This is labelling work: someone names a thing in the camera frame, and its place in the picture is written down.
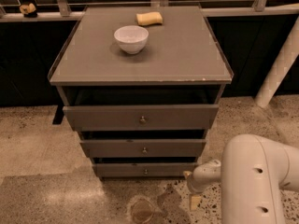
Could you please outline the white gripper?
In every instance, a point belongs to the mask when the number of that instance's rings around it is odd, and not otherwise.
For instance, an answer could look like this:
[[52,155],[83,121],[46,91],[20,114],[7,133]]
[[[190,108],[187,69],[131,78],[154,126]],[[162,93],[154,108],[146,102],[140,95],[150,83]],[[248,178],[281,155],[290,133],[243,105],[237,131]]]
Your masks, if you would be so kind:
[[184,178],[187,181],[187,187],[192,193],[189,195],[189,207],[191,211],[195,211],[201,201],[202,193],[212,183],[221,180],[221,162],[218,160],[210,160],[197,166],[192,172],[184,171]]

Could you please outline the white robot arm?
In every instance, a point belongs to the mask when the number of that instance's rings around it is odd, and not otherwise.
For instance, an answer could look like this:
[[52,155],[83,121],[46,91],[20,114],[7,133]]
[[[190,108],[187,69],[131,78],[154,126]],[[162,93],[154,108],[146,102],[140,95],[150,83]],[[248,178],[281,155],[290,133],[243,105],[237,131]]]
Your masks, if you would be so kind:
[[222,158],[184,173],[192,194],[221,183],[222,224],[286,224],[282,189],[299,189],[299,149],[253,134],[240,134]]

